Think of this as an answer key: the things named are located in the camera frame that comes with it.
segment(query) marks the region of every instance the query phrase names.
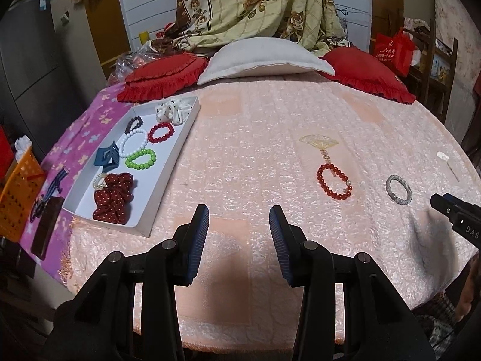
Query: black beaded bracelet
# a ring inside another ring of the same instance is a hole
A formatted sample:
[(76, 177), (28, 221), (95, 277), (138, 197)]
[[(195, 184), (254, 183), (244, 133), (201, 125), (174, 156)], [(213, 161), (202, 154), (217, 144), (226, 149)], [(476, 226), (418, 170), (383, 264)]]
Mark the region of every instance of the black beaded bracelet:
[(127, 124), (127, 128), (125, 129), (125, 134), (130, 133), (134, 129), (140, 128), (143, 124), (144, 124), (144, 121), (142, 120), (141, 117), (139, 116), (133, 117)]

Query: orange plastic basket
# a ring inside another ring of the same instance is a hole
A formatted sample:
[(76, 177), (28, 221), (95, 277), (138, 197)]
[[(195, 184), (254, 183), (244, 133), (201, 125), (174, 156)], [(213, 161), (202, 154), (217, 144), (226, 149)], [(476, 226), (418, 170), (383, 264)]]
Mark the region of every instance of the orange plastic basket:
[(5, 236), (12, 242), (20, 240), (45, 178), (45, 172), (30, 147), (11, 173), (0, 195), (0, 236)]

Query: white box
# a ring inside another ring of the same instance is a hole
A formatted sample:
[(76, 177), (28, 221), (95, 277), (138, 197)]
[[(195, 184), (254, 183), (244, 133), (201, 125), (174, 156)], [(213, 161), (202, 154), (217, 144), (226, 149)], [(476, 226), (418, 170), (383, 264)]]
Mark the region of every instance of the white box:
[[(194, 100), (194, 105), (186, 121), (182, 125), (174, 126), (174, 135), (164, 142), (155, 144), (150, 142), (147, 143), (146, 148), (152, 149), (157, 155), (157, 160), (153, 166), (144, 170), (127, 168), (125, 165), (126, 159), (121, 158), (119, 167), (110, 171), (110, 173), (114, 174), (129, 172), (134, 177), (134, 187), (131, 190), (134, 199), (126, 206), (128, 216), (127, 224), (111, 224), (94, 220), (92, 218), (92, 214), (97, 208), (94, 201), (95, 190), (93, 189), (92, 183), (95, 176), (102, 172), (102, 167), (96, 167), (93, 165), (97, 150), (95, 150), (90, 159), (88, 159), (82, 172), (69, 191), (67, 198), (63, 203), (63, 208), (67, 212), (70, 212), (77, 217), (84, 218), (96, 225), (120, 230), (133, 235), (149, 237), (165, 186), (169, 181), (170, 174), (172, 173), (177, 157), (182, 149), (182, 145), (184, 145), (184, 141), (186, 140), (188, 132), (191, 130), (192, 124), (194, 123), (200, 109), (199, 100), (196, 96), (185, 97), (185, 99), (189, 99), (190, 101)], [(125, 129), (128, 122), (135, 116), (140, 116), (142, 118), (143, 125), (141, 128), (149, 132), (150, 129), (158, 123), (155, 118), (155, 107), (158, 103), (158, 101), (148, 102), (132, 107), (122, 119), (115, 124), (112, 130), (99, 144), (98, 148), (106, 148), (110, 146), (113, 141), (119, 145), (120, 138), (125, 135)], [(154, 134), (154, 137), (160, 137), (166, 132), (167, 130), (165, 128), (159, 129)], [(142, 134), (133, 135), (128, 139), (125, 145), (126, 151), (132, 152), (138, 148), (143, 139), (144, 136)], [(149, 159), (148, 155), (145, 155), (137, 159), (135, 162), (140, 164), (141, 162), (147, 162)]]

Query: white pillow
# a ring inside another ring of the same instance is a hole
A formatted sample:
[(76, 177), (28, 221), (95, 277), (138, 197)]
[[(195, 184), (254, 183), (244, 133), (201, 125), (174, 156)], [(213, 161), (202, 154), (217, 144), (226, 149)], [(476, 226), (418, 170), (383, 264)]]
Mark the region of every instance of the white pillow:
[(199, 76), (198, 85), (223, 77), (275, 76), (334, 68), (302, 46), (281, 38), (247, 38), (220, 49)]

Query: red beaded bracelet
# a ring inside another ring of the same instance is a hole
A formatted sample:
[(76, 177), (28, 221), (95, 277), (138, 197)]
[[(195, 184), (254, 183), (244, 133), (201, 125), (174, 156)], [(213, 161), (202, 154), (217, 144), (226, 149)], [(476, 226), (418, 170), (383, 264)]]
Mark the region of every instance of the red beaded bracelet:
[[(345, 191), (344, 194), (335, 193), (329, 188), (329, 186), (324, 181), (324, 178), (322, 177), (322, 172), (325, 169), (332, 170), (333, 173), (335, 173), (337, 176), (339, 176), (342, 179), (343, 182), (346, 182), (347, 187), (344, 189), (344, 191)], [(326, 164), (321, 165), (321, 167), (317, 171), (317, 180), (319, 181), (319, 184), (321, 185), (323, 190), (326, 192), (326, 194), (328, 196), (334, 198), (334, 199), (344, 201), (351, 196), (351, 191), (353, 189), (351, 181), (347, 178), (347, 176), (344, 175), (344, 173), (340, 169), (338, 169), (338, 167), (336, 167), (332, 163), (326, 163)]]
[[(153, 137), (153, 134), (155, 133), (155, 131), (157, 129), (160, 129), (160, 128), (168, 128), (169, 131), (167, 133), (165, 133), (163, 136), (161, 137), (158, 137), (158, 138), (154, 138)], [(161, 122), (157, 125), (155, 125), (151, 130), (150, 132), (148, 133), (147, 135), (147, 139), (149, 140), (149, 142), (151, 142), (152, 144), (155, 144), (157, 142), (162, 142), (162, 141), (165, 141), (166, 139), (168, 139), (169, 137), (172, 137), (172, 135), (174, 134), (174, 126), (172, 126), (169, 122)]]

